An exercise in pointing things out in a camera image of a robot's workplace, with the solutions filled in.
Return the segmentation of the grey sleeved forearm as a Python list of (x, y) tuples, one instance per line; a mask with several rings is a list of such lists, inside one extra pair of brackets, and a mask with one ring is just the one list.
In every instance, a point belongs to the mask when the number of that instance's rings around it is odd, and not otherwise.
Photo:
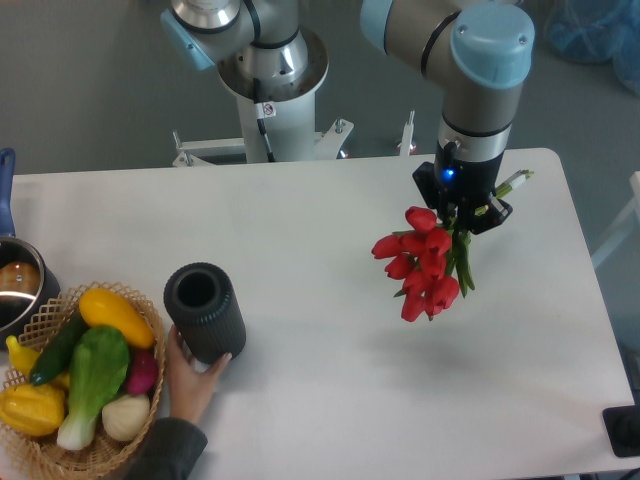
[(161, 418), (152, 426), (124, 479), (188, 479), (207, 444), (207, 436), (196, 425), (179, 418)]

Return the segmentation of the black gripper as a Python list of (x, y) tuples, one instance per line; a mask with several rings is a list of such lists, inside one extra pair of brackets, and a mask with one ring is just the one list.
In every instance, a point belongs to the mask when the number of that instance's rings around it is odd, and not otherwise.
[(480, 235), (501, 226), (513, 212), (497, 198), (496, 179), (503, 153), (481, 162), (458, 158), (462, 147), (455, 142), (438, 146), (435, 160), (423, 162), (412, 178), (427, 207), (444, 223), (471, 223), (469, 231)]

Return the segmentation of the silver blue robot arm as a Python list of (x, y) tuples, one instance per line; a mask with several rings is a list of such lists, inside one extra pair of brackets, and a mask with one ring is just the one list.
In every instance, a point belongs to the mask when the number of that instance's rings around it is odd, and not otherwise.
[[(249, 162), (320, 157), (315, 95), (328, 54), (297, 2), (174, 1), (160, 22), (185, 61), (215, 68), (234, 94)], [(473, 234), (501, 225), (512, 209), (496, 177), (531, 67), (529, 16), (500, 1), (366, 1), (360, 25), (443, 90), (436, 157), (414, 173), (425, 203)]]

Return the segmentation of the person's hand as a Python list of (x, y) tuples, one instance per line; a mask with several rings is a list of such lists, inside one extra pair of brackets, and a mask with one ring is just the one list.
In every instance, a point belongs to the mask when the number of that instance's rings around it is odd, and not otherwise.
[(206, 370), (199, 372), (194, 359), (183, 350), (183, 339), (175, 325), (169, 330), (166, 377), (169, 388), (169, 416), (197, 425), (207, 410), (219, 378), (232, 359), (223, 354)]

